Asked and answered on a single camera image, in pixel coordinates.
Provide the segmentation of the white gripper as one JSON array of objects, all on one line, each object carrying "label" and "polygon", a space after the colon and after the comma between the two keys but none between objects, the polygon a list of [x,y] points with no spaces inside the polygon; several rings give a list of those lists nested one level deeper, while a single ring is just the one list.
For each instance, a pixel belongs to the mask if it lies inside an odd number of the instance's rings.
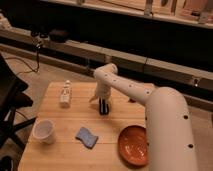
[{"label": "white gripper", "polygon": [[106,110],[110,110],[110,100],[108,99],[111,95],[111,88],[104,84],[101,83],[100,81],[97,82],[96,90],[95,90],[95,95],[90,98],[89,102],[92,102],[98,98],[105,99],[105,106]]}]

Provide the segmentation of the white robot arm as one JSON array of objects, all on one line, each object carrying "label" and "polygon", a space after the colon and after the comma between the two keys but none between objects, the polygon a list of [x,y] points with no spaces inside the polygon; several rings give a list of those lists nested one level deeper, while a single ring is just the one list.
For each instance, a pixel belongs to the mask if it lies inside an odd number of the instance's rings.
[{"label": "white robot arm", "polygon": [[184,96],[174,88],[138,83],[117,73],[113,63],[94,70],[97,86],[92,100],[108,99],[114,88],[145,107],[149,171],[199,171]]}]

